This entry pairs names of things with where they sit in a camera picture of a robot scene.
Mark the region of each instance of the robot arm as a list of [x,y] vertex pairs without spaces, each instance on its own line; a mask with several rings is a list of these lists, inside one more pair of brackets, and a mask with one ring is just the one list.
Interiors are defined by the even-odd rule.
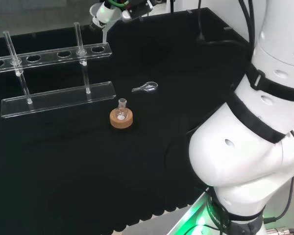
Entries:
[[195,173],[243,217],[294,176],[294,0],[267,0],[252,66],[259,75],[245,75],[233,94],[240,105],[223,104],[190,142]]
[[121,13],[122,20],[129,22],[153,10],[155,0],[127,0],[118,3],[116,0],[104,0],[96,15],[92,19],[91,28],[95,31],[103,30],[115,14]]

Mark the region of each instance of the test tube rack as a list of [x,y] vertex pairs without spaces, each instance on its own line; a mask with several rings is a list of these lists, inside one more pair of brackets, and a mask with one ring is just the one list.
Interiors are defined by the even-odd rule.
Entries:
[[[1,117],[16,117],[116,97],[112,82],[90,85],[87,73],[88,59],[108,57],[112,54],[109,44],[104,40],[102,44],[84,46],[79,23],[74,23],[74,26],[77,41],[76,47],[18,55],[15,52],[9,32],[3,32],[10,56],[0,57],[0,72],[14,71],[21,84],[24,95],[3,99],[1,101]],[[37,94],[29,93],[24,77],[24,69],[72,61],[79,61],[81,65],[84,86]]]

